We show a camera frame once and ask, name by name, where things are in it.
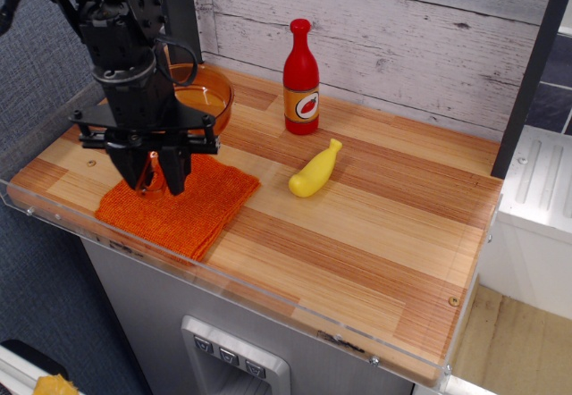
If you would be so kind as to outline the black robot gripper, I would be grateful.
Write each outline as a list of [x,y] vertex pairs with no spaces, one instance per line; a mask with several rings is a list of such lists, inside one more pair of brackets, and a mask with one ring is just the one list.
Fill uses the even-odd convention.
[[[177,101],[170,67],[166,75],[156,72],[139,88],[114,89],[107,103],[76,109],[70,116],[82,145],[104,149],[132,189],[145,171],[148,152],[162,147],[162,134],[170,139],[200,126],[203,113]],[[189,150],[163,147],[158,157],[168,189],[180,195],[191,171]]]

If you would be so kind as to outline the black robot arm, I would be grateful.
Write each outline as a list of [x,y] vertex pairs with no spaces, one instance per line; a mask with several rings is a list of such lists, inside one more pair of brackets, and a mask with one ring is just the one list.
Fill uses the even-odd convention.
[[[162,181],[174,196],[185,190],[194,154],[217,153],[216,118],[183,104],[177,87],[193,84],[198,67],[177,80],[164,46],[184,43],[162,33],[161,0],[51,0],[57,4],[92,62],[106,104],[77,110],[85,148],[103,149],[131,189]],[[1,31],[11,27],[20,0],[4,0]]]

